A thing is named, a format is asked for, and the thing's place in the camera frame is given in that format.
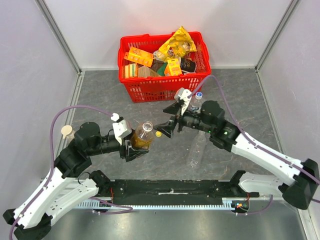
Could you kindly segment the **clear plastic bottle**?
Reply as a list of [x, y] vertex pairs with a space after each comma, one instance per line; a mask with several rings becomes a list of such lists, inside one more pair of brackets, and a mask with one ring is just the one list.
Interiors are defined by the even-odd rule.
[[186, 160], [189, 167], [196, 169], [200, 166], [207, 142], [208, 140], [206, 137], [206, 133], [203, 131], [199, 131], [192, 141]]

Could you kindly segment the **small yellow bottle cap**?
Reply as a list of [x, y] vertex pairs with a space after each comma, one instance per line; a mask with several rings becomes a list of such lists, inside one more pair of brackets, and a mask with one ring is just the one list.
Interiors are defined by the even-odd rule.
[[161, 136], [162, 136], [162, 133], [161, 133], [161, 132], [159, 132], [159, 131], [157, 131], [157, 132], [155, 133], [155, 135], [159, 138], [159, 137], [161, 137]]

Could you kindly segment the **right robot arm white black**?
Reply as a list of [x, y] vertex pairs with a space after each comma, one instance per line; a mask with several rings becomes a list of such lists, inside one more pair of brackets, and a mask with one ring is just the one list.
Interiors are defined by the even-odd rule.
[[170, 119], [154, 128], [169, 138], [183, 127], [208, 133], [219, 149], [242, 156], [268, 170], [279, 179], [275, 192], [301, 210], [308, 209], [320, 184], [318, 164], [308, 158], [301, 161], [284, 155], [257, 141], [239, 127], [225, 120], [225, 111], [213, 100], [205, 101], [199, 113], [185, 109], [181, 100], [163, 110]]

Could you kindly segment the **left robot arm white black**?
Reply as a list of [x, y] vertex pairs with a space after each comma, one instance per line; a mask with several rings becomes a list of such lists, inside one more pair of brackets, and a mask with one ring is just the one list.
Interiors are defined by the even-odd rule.
[[41, 240], [73, 207], [91, 197], [103, 197], [111, 192], [110, 179], [102, 171], [95, 170], [75, 189], [60, 196], [91, 166], [92, 156], [119, 152], [122, 159], [130, 162], [148, 153], [146, 147], [132, 145], [133, 130], [125, 120], [114, 126], [119, 129], [106, 136], [101, 135], [100, 127], [95, 122], [86, 122], [74, 132], [70, 143], [52, 162], [48, 175], [33, 194], [20, 207], [4, 212], [3, 218], [11, 225], [11, 238]]

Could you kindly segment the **yellow tea bottle red label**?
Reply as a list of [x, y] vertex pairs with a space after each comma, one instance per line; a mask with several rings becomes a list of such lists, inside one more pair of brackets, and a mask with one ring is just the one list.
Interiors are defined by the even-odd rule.
[[141, 123], [135, 129], [135, 149], [148, 149], [154, 140], [154, 126], [151, 121]]

